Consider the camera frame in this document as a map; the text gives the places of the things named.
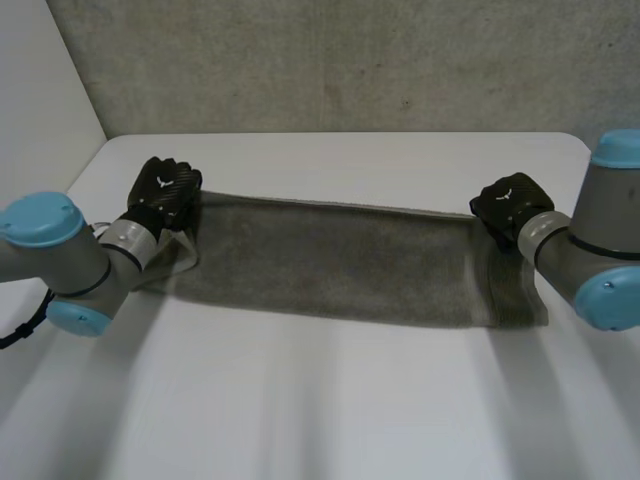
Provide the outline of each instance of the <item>fabric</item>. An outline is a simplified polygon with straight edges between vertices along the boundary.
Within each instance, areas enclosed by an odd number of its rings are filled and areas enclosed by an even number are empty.
[[[145,288],[212,305],[421,327],[546,325],[534,270],[472,217],[203,192],[199,262]]]

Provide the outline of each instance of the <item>robotic arm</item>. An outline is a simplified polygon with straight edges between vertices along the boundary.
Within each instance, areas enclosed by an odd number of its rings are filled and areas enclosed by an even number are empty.
[[[640,325],[640,130],[600,139],[573,218],[523,173],[484,188],[470,207],[501,250],[517,246],[590,325]]]
[[[0,283],[40,277],[55,295],[46,316],[84,336],[101,335],[156,255],[164,229],[189,226],[202,175],[187,163],[152,158],[128,210],[96,239],[62,193],[36,193],[0,214]]]

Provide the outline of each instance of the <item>gray wall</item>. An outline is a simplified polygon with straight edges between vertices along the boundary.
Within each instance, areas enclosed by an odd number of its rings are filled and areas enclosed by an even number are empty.
[[[640,127],[639,0],[48,0],[108,136]]]

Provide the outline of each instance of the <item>white table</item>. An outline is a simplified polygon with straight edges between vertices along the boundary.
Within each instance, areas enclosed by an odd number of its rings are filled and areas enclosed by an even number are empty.
[[[151,156],[235,194],[467,212],[516,171],[571,213],[589,152],[563,134],[128,136],[70,191],[124,209]],[[0,353],[3,479],[637,479],[640,329],[600,333],[542,280],[526,332],[355,323],[133,294],[98,339],[43,325]],[[5,331],[39,281],[0,286]]]

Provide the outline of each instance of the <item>towel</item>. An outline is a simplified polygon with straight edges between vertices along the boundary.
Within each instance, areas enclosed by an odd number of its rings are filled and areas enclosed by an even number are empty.
[[[517,252],[501,253],[471,216],[212,192],[202,192],[197,216],[197,265],[144,288],[231,308],[416,327],[548,324],[534,269]],[[181,250],[173,242],[164,261]]]

